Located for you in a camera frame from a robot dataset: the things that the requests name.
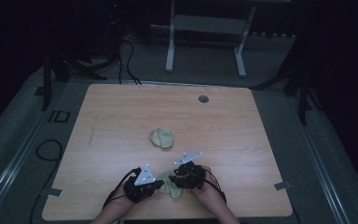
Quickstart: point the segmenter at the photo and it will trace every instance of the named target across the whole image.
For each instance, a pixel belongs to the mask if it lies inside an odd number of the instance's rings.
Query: wooden table
[[[201,103],[205,95],[208,103]],[[169,150],[149,139],[172,130]],[[107,195],[131,169],[148,163],[153,174],[173,170],[184,152],[202,151],[196,164],[210,166],[237,217],[292,214],[255,100],[248,89],[195,86],[89,87],[53,183],[46,220],[94,219]],[[156,192],[124,219],[212,217],[188,192],[178,199]]]

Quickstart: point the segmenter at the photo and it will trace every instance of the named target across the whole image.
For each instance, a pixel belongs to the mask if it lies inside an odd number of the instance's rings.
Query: white table leg
[[[175,0],[171,1],[171,26],[170,26],[170,45],[168,46],[168,54],[167,54],[167,63],[165,65],[166,72],[173,71],[173,58],[175,54],[175,43],[173,41],[173,36],[175,33]]]
[[[248,20],[243,27],[241,43],[239,46],[234,48],[235,60],[237,61],[237,67],[238,67],[238,75],[240,77],[246,76],[245,65],[243,64],[243,58],[242,58],[242,50],[243,50],[243,46],[245,45],[246,37],[249,34],[249,29],[251,27],[254,14],[255,14],[255,7],[252,7],[249,13]]]

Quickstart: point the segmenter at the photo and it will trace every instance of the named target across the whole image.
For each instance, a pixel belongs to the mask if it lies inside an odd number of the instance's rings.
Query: gray floor
[[[131,35],[127,37],[134,46],[130,63],[131,71],[144,84],[162,82],[245,88],[276,75],[294,41],[293,38],[284,36],[270,39],[258,35],[250,36],[243,53],[247,77],[241,78],[237,75],[232,50],[238,39],[232,36],[218,37],[224,39],[220,40],[218,45],[211,45],[211,42],[207,44],[204,41],[192,41],[191,34],[178,34],[174,70],[172,73],[166,73],[164,71],[168,40],[166,33],[156,32],[156,36],[149,43],[145,43],[136,35]],[[130,46],[124,44],[122,46],[124,60],[127,60],[130,52]],[[117,71],[115,66],[100,74],[109,77],[104,81],[105,83],[117,83]],[[125,72],[123,78],[129,78]],[[66,146],[87,87],[95,82],[97,81],[76,75],[69,83],[54,82],[53,102],[46,112],[42,112],[40,110],[42,98],[34,96],[36,88],[42,85],[42,72],[39,70],[24,83],[21,91],[2,115],[0,176],[6,177],[5,172],[10,172],[6,168],[13,158],[17,156],[24,160],[23,163],[15,165],[11,163],[10,167],[17,167],[19,171],[11,178],[4,179],[7,180],[7,186],[11,186],[8,191],[2,189],[0,185],[0,223],[28,222],[38,192],[54,167],[54,162],[38,159],[35,149],[47,139],[57,139],[64,147]],[[318,110],[312,102],[310,102],[312,110],[307,112],[308,126],[301,125],[296,117],[298,99],[285,97],[282,94],[283,86],[284,81],[253,93],[282,178],[293,185],[287,191],[300,222],[358,223],[358,176],[334,128],[324,112]],[[48,122],[53,110],[70,112],[68,122]],[[321,176],[320,166],[315,163],[312,150],[316,150],[317,156],[320,157],[326,176]],[[43,153],[54,158],[59,152],[57,146],[51,144],[46,150],[43,149]],[[326,178],[332,185],[326,187]],[[337,197],[329,195],[331,189]],[[335,214],[337,204],[335,201],[330,201],[331,198],[339,199],[341,204],[338,205],[340,207],[338,210],[345,211],[344,215]],[[45,200],[46,198],[41,197],[35,207],[34,223],[47,223],[41,217]],[[290,217],[244,217],[241,221],[298,223],[295,214]],[[88,221],[63,223],[88,223]]]

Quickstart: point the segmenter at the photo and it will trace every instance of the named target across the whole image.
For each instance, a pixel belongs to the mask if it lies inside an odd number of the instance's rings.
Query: metal bracket
[[[182,164],[188,163],[190,161],[193,161],[194,159],[196,159],[197,157],[200,157],[200,156],[202,156],[201,151],[199,151],[199,152],[184,152],[183,157],[179,161],[176,161],[174,164],[177,166],[182,165]]]
[[[145,166],[142,172],[138,175],[135,180],[134,185],[140,186],[145,184],[151,184],[156,181],[156,178],[153,176],[152,170],[149,168],[149,164]]]

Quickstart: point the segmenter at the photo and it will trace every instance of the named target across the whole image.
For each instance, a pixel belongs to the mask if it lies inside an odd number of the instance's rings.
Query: dark background
[[[218,1],[206,2],[179,9],[220,16]],[[310,85],[358,172],[358,1],[257,4],[251,31],[296,35],[286,66],[310,62]],[[130,12],[127,23],[145,38],[150,23],[169,24],[170,1],[133,0],[123,8]],[[111,9],[104,1],[0,1],[0,115],[42,65],[45,46],[84,61],[101,49]]]

